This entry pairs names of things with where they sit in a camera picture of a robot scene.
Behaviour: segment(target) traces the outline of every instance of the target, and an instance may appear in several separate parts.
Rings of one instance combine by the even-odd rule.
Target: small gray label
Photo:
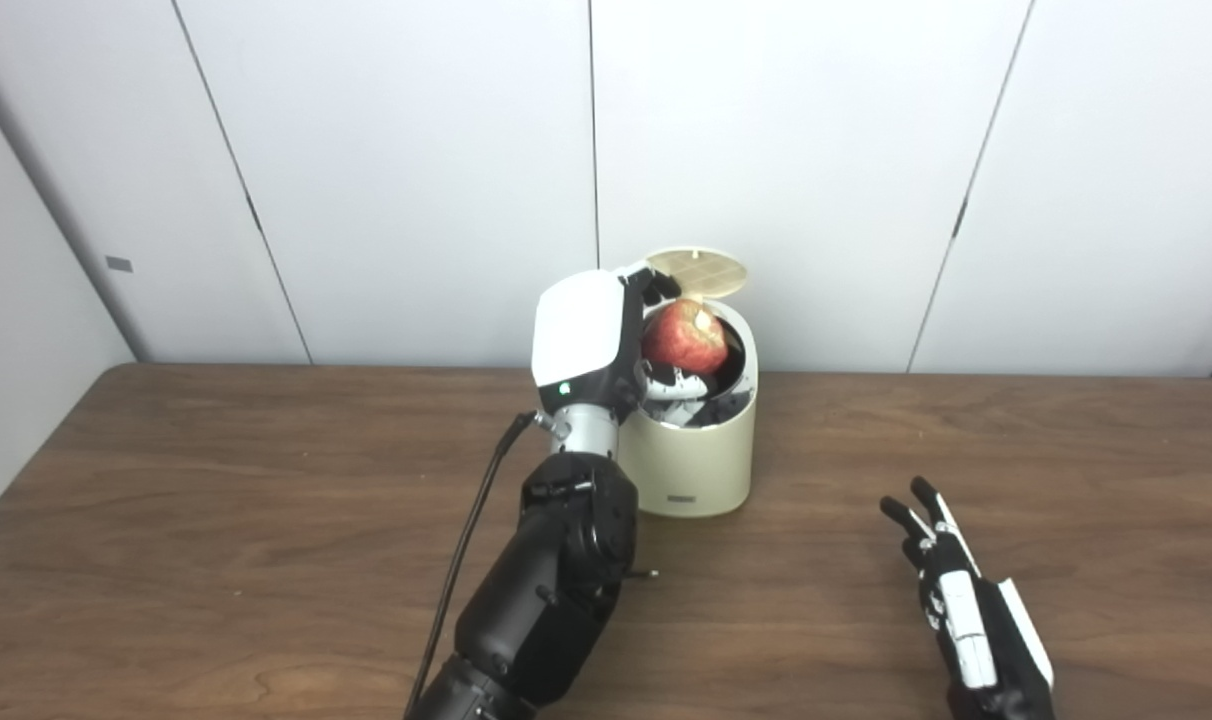
[[[109,270],[121,270],[122,273],[135,273],[135,267],[130,264],[130,259],[113,258],[112,255],[104,255],[104,259],[108,261],[108,269]]]

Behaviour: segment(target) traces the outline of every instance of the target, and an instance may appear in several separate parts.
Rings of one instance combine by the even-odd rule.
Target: black cable
[[[482,507],[486,505],[487,496],[491,496],[491,486],[494,484],[494,474],[501,469],[501,461],[504,459],[509,448],[518,436],[527,429],[536,418],[536,413],[522,413],[513,419],[513,424],[505,430],[498,445],[494,446],[494,455],[491,456],[491,464],[482,474],[482,487],[478,488],[478,499],[473,502],[473,509],[468,512],[464,520],[464,528],[459,533],[459,543],[454,544],[454,555],[450,559],[450,568],[446,570],[446,584],[442,584],[442,594],[438,600],[438,613],[433,616],[433,628],[428,632],[428,647],[424,648],[424,659],[419,662],[419,673],[415,675],[415,685],[411,685],[410,698],[406,701],[406,712],[402,718],[410,718],[410,712],[415,709],[415,703],[419,702],[419,693],[424,692],[424,680],[428,679],[429,665],[433,656],[438,652],[438,639],[441,639],[442,622],[446,621],[446,608],[450,607],[450,596],[454,592],[454,581],[459,578],[459,566],[464,562],[464,552],[468,552],[468,541],[473,537],[473,530],[478,527],[478,519],[482,515]]]

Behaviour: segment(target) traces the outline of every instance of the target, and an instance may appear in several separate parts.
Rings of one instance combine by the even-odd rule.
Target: robotic arm
[[[881,512],[908,532],[903,550],[948,664],[954,719],[1054,720],[1054,674],[1014,582],[981,575],[948,503],[925,478],[914,478],[911,491],[930,522],[890,497]]]
[[[644,307],[679,293],[642,263],[571,275],[541,296],[532,370],[543,411],[525,423],[551,434],[550,455],[522,485],[516,533],[461,611],[454,652],[406,719],[530,720],[579,674],[638,543],[638,488],[614,457],[619,423],[656,384],[641,358]]]

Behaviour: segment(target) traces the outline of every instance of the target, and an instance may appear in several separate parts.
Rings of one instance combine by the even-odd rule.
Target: robot finger
[[[917,570],[917,575],[925,573],[926,552],[922,550],[922,542],[916,538],[904,538],[899,548],[904,552],[908,562],[911,562],[913,567]]]
[[[944,512],[941,509],[941,496],[938,488],[934,488],[932,484],[927,482],[926,478],[917,475],[913,479],[913,482],[908,484],[908,487],[913,491],[913,497],[917,498],[917,502],[926,507],[926,514],[930,515],[931,527],[944,522]]]
[[[957,647],[954,646],[953,638],[948,634],[948,628],[939,625],[934,630],[934,644],[939,646],[939,653],[944,657],[944,667],[948,667],[950,687],[953,685],[959,688],[966,687],[966,685],[962,685],[962,667],[957,664]]]
[[[966,543],[966,536],[962,535],[962,528],[957,526],[957,519],[954,518],[953,510],[949,509],[948,502],[944,501],[944,496],[941,495],[938,488],[931,486],[926,478],[913,479],[911,482],[913,495],[921,501],[922,505],[926,505],[927,515],[930,515],[931,527],[934,528],[938,535],[951,535],[957,537],[957,543],[961,544],[962,552],[966,553],[966,559],[971,564],[971,568],[978,577],[982,577],[981,565],[974,560],[973,553],[971,553],[971,545]]]
[[[948,616],[948,607],[944,605],[944,598],[941,598],[938,583],[939,578],[922,578],[922,582],[917,583],[917,601],[921,602],[931,628],[936,630]]]
[[[647,400],[697,400],[710,393],[703,375],[688,375],[667,362],[644,361],[644,372]]]
[[[931,530],[930,525],[921,519],[915,512],[904,505],[903,502],[894,499],[893,497],[886,496],[881,498],[881,514],[894,524],[898,524],[901,528],[908,532],[908,537],[914,541],[931,541],[934,542],[934,531]]]
[[[932,606],[943,606],[945,628],[953,641],[962,684],[968,688],[991,687],[996,682],[993,652],[987,638],[984,615],[977,600],[974,583],[982,582],[962,550],[961,538],[953,533],[936,536],[934,549],[927,555],[926,577],[934,578]]]
[[[682,286],[679,286],[671,275],[654,270],[654,278],[651,279],[651,286],[646,287],[644,296],[646,304],[658,305],[662,301],[673,301],[674,297],[682,297]]]

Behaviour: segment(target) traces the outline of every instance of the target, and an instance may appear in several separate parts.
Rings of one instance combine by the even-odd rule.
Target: red apple
[[[714,314],[685,297],[656,313],[642,337],[642,358],[688,373],[718,372],[726,361],[726,336]]]

